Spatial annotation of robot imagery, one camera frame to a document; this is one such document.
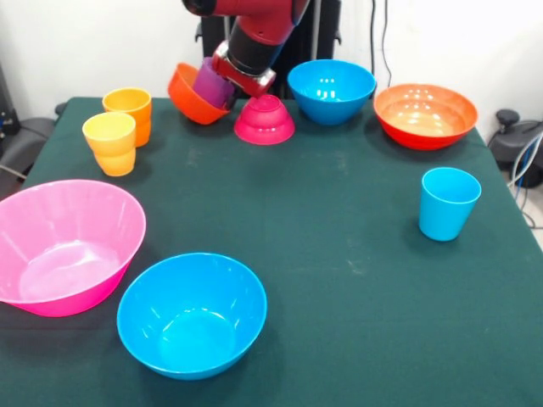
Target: blue bowl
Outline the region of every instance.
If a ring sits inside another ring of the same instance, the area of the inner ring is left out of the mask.
[[[148,368],[200,380],[244,356],[266,313],[266,292],[245,265],[219,254],[184,254],[153,265],[128,287],[117,329]]]
[[[362,109],[377,82],[360,65],[317,59],[291,70],[288,84],[310,119],[320,125],[340,125]]]

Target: cup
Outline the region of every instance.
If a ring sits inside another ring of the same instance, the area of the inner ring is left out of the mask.
[[[218,109],[224,107],[227,100],[234,94],[232,83],[218,75],[211,66],[211,57],[204,58],[202,67],[198,71],[193,90],[198,95]]]
[[[125,176],[136,162],[136,121],[126,113],[108,112],[91,117],[83,134],[94,158],[108,176]]]
[[[419,227],[438,242],[454,240],[481,196],[481,184],[467,173],[439,167],[423,176]]]
[[[127,113],[136,120],[136,147],[144,146],[151,137],[153,101],[149,92],[136,87],[114,90],[104,96],[106,112]]]

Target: dark green tablecloth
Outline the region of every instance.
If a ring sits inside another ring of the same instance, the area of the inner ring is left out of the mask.
[[[26,186],[114,182],[141,201],[148,233],[96,309],[51,320],[0,306],[1,406],[543,405],[543,256],[477,133],[414,152],[383,134],[369,105],[335,128],[289,107],[295,137],[259,148],[233,135],[235,115],[204,128],[156,100],[151,143],[113,179],[81,134],[99,100],[70,101]],[[484,190],[446,244],[417,229],[421,175],[443,164]],[[125,351],[115,313],[135,276],[192,251],[252,267],[269,315],[230,371],[176,382]]]

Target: bowl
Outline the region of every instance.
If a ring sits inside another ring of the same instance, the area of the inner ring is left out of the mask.
[[[151,370],[177,380],[222,373],[264,326],[266,293],[245,265],[219,254],[183,254],[143,272],[117,313],[120,340]]]
[[[287,108],[273,95],[251,98],[234,126],[240,139],[260,146],[286,142],[295,130],[294,121]]]
[[[435,85],[392,86],[375,97],[373,106],[384,131],[416,150],[448,147],[477,122],[477,109],[467,98]]]
[[[171,77],[168,94],[173,104],[190,120],[200,125],[210,125],[230,111],[220,109],[194,91],[198,70],[189,64],[179,64]]]
[[[42,316],[91,309],[118,286],[145,234],[142,206],[100,181],[41,184],[0,202],[0,301]]]
[[[317,59],[296,66],[288,84],[302,111],[320,125],[340,125],[357,114],[376,86],[360,65]]]

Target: bowl rim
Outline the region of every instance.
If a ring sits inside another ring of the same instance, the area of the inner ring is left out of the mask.
[[[355,64],[355,63],[349,62],[349,61],[344,61],[342,59],[313,59],[311,61],[305,61],[305,62],[303,62],[301,64],[298,64],[298,65],[294,66],[290,70],[290,72],[288,73],[287,82],[288,82],[288,86],[290,87],[292,92],[295,93],[295,94],[299,94],[300,96],[303,96],[304,98],[308,98],[310,100],[315,100],[315,101],[318,101],[318,102],[326,102],[326,101],[323,101],[321,99],[305,95],[304,93],[301,93],[300,91],[296,90],[294,88],[294,86],[292,86],[292,80],[291,79],[292,79],[292,75],[294,75],[294,73],[297,70],[301,70],[302,67],[304,67],[306,65],[310,65],[310,64],[329,64],[330,61],[333,61],[334,63],[337,63],[337,64],[355,66],[356,68],[359,68],[360,70],[365,72],[365,74],[369,75],[369,77],[372,79],[372,86],[371,86],[371,89],[368,92],[366,92],[366,93],[364,93],[361,96],[356,97],[356,98],[349,98],[349,99],[345,99],[345,100],[337,100],[337,101],[330,102],[330,103],[335,103],[335,104],[352,103],[352,102],[356,102],[356,101],[359,101],[359,100],[364,99],[364,98],[369,98],[372,95],[372,93],[375,91],[375,89],[377,88],[377,79],[375,78],[375,75],[372,74],[372,72],[370,72],[366,68],[364,68],[362,65]]]
[[[0,210],[2,209],[2,207],[6,203],[14,201],[16,199],[19,199],[21,196],[25,196],[27,194],[34,193],[39,189],[51,188],[51,187],[56,187],[57,185],[68,185],[68,184],[100,185],[100,186],[107,187],[107,188],[112,189],[112,190],[116,190],[116,191],[120,192],[122,195],[124,195],[128,200],[132,201],[136,205],[136,209],[140,213],[140,215],[142,216],[142,220],[143,220],[142,233],[141,233],[141,236],[138,239],[137,245],[135,245],[134,249],[131,251],[131,254],[126,256],[126,260],[122,263],[122,265],[119,265],[117,270],[111,272],[109,275],[102,278],[100,282],[97,282],[96,284],[93,284],[93,285],[91,285],[89,287],[86,287],[86,288],[84,288],[82,290],[79,290],[79,291],[76,291],[76,292],[73,292],[73,293],[69,293],[69,294],[63,294],[63,295],[56,296],[56,297],[41,298],[41,299],[37,299],[37,300],[9,299],[9,298],[5,298],[4,296],[0,295],[0,301],[1,302],[7,303],[7,304],[13,304],[13,305],[16,305],[16,304],[22,304],[22,305],[46,304],[46,303],[52,303],[54,301],[59,301],[59,300],[62,300],[62,299],[67,299],[67,298],[70,298],[70,297],[74,297],[74,296],[79,295],[81,293],[85,293],[85,292],[87,292],[89,290],[92,290],[93,288],[99,286],[103,282],[106,282],[108,279],[110,279],[111,277],[113,277],[114,275],[119,273],[121,270],[125,269],[130,264],[130,262],[132,261],[132,259],[136,255],[137,251],[142,246],[143,239],[145,238],[145,233],[147,231],[147,218],[145,216],[145,210],[143,209],[143,206],[127,190],[125,190],[125,189],[123,189],[121,187],[118,187],[118,186],[116,186],[114,184],[110,184],[108,182],[103,182],[103,181],[98,181],[98,180],[82,179],[82,178],[81,179],[68,179],[68,180],[58,180],[58,181],[44,182],[43,184],[37,184],[37,185],[35,185],[33,187],[28,187],[26,189],[23,189],[23,190],[15,193],[13,195],[11,195],[10,197],[7,197],[4,200],[0,201]]]
[[[142,357],[138,356],[137,352],[131,346],[128,346],[128,344],[127,344],[127,342],[125,340],[125,336],[123,335],[123,332],[120,329],[120,323],[119,322],[120,322],[121,310],[125,306],[126,295],[143,278],[143,276],[145,276],[148,273],[153,272],[155,269],[161,267],[164,263],[179,260],[179,259],[186,259],[186,258],[189,258],[189,257],[200,257],[200,256],[219,257],[219,258],[223,258],[223,259],[226,259],[228,261],[231,261],[231,262],[233,262],[233,263],[235,263],[237,265],[240,265],[242,267],[242,269],[245,269],[248,272],[248,274],[250,276],[252,276],[256,280],[257,286],[260,289],[260,294],[261,294],[261,296],[262,296],[262,298],[264,300],[264,312],[263,312],[262,321],[260,322],[260,326],[258,327],[254,337],[251,338],[248,341],[248,343],[243,348],[241,348],[241,350],[239,350],[236,354],[233,354],[231,357],[228,358],[228,360],[220,363],[219,365],[213,365],[213,366],[210,366],[210,367],[207,367],[207,368],[205,368],[203,370],[198,370],[198,371],[174,371],[174,370],[166,369],[164,367],[160,367],[160,366],[157,366],[155,364],[149,363],[149,362],[147,362],[145,360],[145,358],[142,358]],[[196,376],[196,375],[201,375],[201,374],[205,374],[205,373],[212,372],[212,371],[215,371],[217,369],[220,369],[221,367],[223,367],[225,365],[228,365],[229,363],[232,363],[233,361],[238,360],[245,353],[247,353],[247,351],[251,348],[251,346],[253,346],[256,339],[258,339],[258,337],[262,333],[262,330],[264,329],[264,325],[266,324],[267,314],[268,314],[268,300],[267,300],[267,295],[266,295],[266,290],[264,288],[264,285],[262,284],[262,281],[260,280],[260,278],[247,265],[245,265],[241,261],[236,260],[236,259],[234,259],[232,257],[226,256],[225,254],[218,254],[218,253],[211,253],[211,252],[194,252],[194,253],[178,254],[176,256],[171,256],[171,257],[169,257],[167,259],[163,259],[163,260],[159,261],[158,263],[155,263],[154,265],[149,266],[143,273],[141,273],[138,277],[136,277],[136,279],[134,279],[134,281],[125,290],[125,292],[122,295],[122,298],[120,299],[119,308],[117,309],[116,325],[117,325],[117,332],[119,333],[120,341],[122,342],[123,346],[128,351],[128,353],[131,354],[132,357],[134,359],[136,359],[137,361],[139,361],[140,363],[146,365],[147,367],[149,367],[150,369],[152,369],[154,371],[161,372],[161,373],[166,374],[166,375]]]
[[[433,88],[437,88],[437,89],[440,89],[442,91],[447,91],[449,93],[452,93],[452,94],[455,94],[457,95],[458,97],[460,97],[461,99],[464,100],[464,102],[466,102],[467,104],[469,104],[474,112],[475,112],[475,117],[473,118],[473,123],[469,124],[469,125],[466,125],[464,126],[464,129],[462,129],[461,131],[456,131],[452,134],[448,134],[446,136],[440,136],[440,137],[429,137],[429,136],[424,136],[422,134],[417,134],[417,133],[412,133],[410,131],[406,131],[406,130],[403,130],[402,128],[396,126],[396,125],[392,125],[390,124],[390,122],[388,120],[386,120],[383,115],[381,114],[381,112],[377,109],[377,103],[378,103],[378,100],[380,97],[382,97],[383,95],[386,95],[387,92],[391,92],[392,90],[394,89],[397,89],[399,87],[407,87],[407,86],[427,86],[427,87],[433,87]],[[429,138],[433,138],[433,139],[438,139],[438,140],[444,140],[444,139],[449,139],[449,138],[453,138],[453,137],[459,137],[461,135],[464,135],[466,133],[468,133],[469,131],[471,131],[475,125],[477,125],[477,121],[479,120],[479,112],[477,110],[477,107],[475,106],[475,104],[469,100],[468,98],[466,98],[464,95],[462,95],[461,93],[457,92],[457,91],[454,91],[452,89],[450,89],[449,87],[445,87],[445,86],[440,86],[440,85],[434,85],[434,84],[431,84],[431,83],[417,83],[417,82],[406,82],[406,83],[399,83],[397,85],[393,85],[393,86],[390,86],[390,87],[387,87],[386,89],[383,89],[381,92],[379,92],[375,98],[373,98],[373,111],[375,112],[375,115],[380,119],[382,120],[384,123],[386,123],[387,125],[389,125],[390,127],[393,127],[395,128],[396,130],[398,131],[402,131],[404,132],[405,134],[408,134],[410,136],[414,136],[414,137],[421,137],[421,138],[424,138],[424,139],[429,139]]]

